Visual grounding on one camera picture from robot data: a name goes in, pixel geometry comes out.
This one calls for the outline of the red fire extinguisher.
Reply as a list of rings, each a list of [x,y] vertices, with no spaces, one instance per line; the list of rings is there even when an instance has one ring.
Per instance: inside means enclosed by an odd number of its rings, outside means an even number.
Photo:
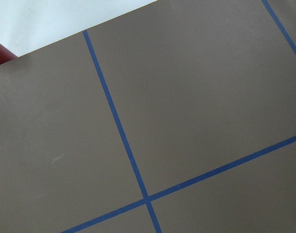
[[[16,59],[17,56],[0,44],[0,65]]]

